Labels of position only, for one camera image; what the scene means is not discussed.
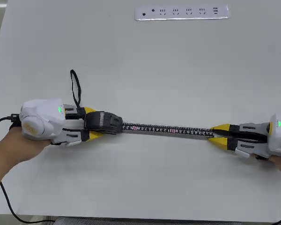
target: power strip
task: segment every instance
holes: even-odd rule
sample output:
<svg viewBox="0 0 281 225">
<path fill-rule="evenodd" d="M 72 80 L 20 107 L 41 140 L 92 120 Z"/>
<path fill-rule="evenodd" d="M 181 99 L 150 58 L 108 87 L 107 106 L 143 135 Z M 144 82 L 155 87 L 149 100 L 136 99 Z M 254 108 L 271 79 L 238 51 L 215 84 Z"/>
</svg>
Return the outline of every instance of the power strip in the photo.
<svg viewBox="0 0 281 225">
<path fill-rule="evenodd" d="M 142 6 L 135 9 L 135 20 L 204 20 L 228 19 L 227 5 Z"/>
</svg>

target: black strap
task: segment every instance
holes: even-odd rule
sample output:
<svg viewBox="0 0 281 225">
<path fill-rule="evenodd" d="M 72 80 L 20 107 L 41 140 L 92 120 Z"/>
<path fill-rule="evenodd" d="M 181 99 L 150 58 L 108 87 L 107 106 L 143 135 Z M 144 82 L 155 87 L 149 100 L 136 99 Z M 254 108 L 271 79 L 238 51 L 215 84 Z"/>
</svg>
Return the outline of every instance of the black strap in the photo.
<svg viewBox="0 0 281 225">
<path fill-rule="evenodd" d="M 80 87 L 79 79 L 78 79 L 78 76 L 77 76 L 76 72 L 75 72 L 73 69 L 71 69 L 70 74 L 71 74 L 71 80 L 72 80 L 72 93 L 73 93 L 74 102 L 75 102 L 77 108 L 80 108 L 81 87 Z M 76 81 L 76 84 L 77 84 L 77 88 L 78 88 L 78 101 L 77 101 L 77 99 L 76 99 L 76 97 L 75 97 L 75 94 L 74 94 L 73 76 L 74 76 L 74 78 L 75 78 L 75 81 Z"/>
</svg>

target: white table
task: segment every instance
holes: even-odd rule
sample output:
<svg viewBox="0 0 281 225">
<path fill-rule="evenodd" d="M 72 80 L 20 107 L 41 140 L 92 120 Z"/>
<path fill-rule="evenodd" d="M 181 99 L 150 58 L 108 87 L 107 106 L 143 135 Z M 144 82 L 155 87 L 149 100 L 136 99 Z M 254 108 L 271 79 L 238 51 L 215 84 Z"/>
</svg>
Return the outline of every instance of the white table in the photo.
<svg viewBox="0 0 281 225">
<path fill-rule="evenodd" d="M 218 2 L 229 4 L 228 20 L 134 21 L 134 8 L 149 0 L 9 1 L 0 32 L 0 117 L 34 98 L 72 104 L 74 68 L 82 104 L 125 121 L 268 121 L 281 112 L 281 0 Z M 0 139 L 9 125 L 0 125 Z M 3 181 L 19 214 L 281 218 L 281 173 L 273 165 L 202 140 L 105 136 L 48 148 Z M 9 213 L 1 190 L 0 213 Z"/>
</svg>

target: tape measure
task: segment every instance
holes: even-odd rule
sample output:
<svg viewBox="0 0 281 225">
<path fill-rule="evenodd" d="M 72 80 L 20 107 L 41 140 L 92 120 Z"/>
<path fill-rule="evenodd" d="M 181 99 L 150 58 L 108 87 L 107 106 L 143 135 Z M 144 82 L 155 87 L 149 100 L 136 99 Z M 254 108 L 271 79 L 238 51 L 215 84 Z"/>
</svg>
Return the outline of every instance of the tape measure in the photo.
<svg viewBox="0 0 281 225">
<path fill-rule="evenodd" d="M 166 135 L 184 136 L 190 138 L 210 138 L 214 137 L 211 129 L 177 127 L 164 125 L 149 125 L 138 123 L 125 123 L 123 119 L 113 113 L 96 111 L 86 114 L 84 128 L 97 131 L 103 134 L 147 134 L 147 135 Z"/>
</svg>

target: finger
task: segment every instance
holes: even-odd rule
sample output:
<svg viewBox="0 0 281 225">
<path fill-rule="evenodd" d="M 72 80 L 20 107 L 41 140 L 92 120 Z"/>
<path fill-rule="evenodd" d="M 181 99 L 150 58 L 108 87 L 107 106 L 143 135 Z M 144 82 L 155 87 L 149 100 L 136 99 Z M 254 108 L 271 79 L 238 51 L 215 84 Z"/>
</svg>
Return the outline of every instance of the finger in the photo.
<svg viewBox="0 0 281 225">
<path fill-rule="evenodd" d="M 275 164 L 281 164 L 281 157 L 279 156 L 271 156 L 269 160 Z"/>
</svg>

